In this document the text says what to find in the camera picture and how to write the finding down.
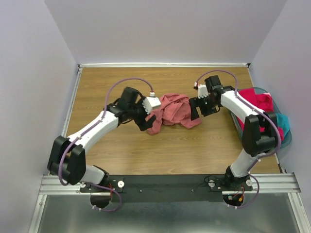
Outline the salmon pink t shirt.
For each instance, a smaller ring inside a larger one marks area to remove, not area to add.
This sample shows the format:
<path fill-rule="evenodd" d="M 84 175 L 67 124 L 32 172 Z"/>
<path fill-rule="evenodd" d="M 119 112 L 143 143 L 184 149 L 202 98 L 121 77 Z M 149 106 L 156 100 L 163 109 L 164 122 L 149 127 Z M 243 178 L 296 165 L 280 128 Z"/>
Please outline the salmon pink t shirt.
<path fill-rule="evenodd" d="M 202 123 L 200 118 L 191 120 L 190 98 L 184 94 L 168 93 L 160 98 L 161 106 L 151 112 L 146 119 L 155 116 L 152 127 L 147 130 L 149 135 L 160 132 L 161 126 L 179 124 L 186 129 L 191 129 Z"/>

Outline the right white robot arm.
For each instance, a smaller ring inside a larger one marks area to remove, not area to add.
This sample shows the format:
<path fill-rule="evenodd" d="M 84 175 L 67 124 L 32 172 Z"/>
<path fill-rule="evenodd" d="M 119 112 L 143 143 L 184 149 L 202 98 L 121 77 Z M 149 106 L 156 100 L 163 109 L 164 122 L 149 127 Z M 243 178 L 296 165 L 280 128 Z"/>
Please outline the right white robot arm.
<path fill-rule="evenodd" d="M 197 97 L 191 98 L 191 120 L 200 115 L 209 116 L 227 108 L 243 122 L 242 151 L 225 171 L 221 185 L 235 190 L 249 178 L 251 169 L 263 157 L 275 153 L 281 145 L 277 116 L 266 112 L 243 98 L 232 86 L 223 86 L 217 75 L 205 79 L 204 84 L 194 83 Z"/>

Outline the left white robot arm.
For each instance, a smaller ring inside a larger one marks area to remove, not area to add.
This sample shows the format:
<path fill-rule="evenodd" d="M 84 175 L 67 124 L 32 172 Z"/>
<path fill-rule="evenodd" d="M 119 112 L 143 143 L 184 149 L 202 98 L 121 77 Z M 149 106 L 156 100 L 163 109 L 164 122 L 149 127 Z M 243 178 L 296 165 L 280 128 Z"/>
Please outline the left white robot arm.
<path fill-rule="evenodd" d="M 122 124 L 134 121 L 141 131 L 151 128 L 156 119 L 151 112 L 160 106 L 153 92 L 145 97 L 138 90 L 126 87 L 120 98 L 104 107 L 81 130 L 54 140 L 47 165 L 49 172 L 58 176 L 62 185 L 91 183 L 96 191 L 104 191 L 109 174 L 98 166 L 88 166 L 86 154 L 102 137 Z"/>

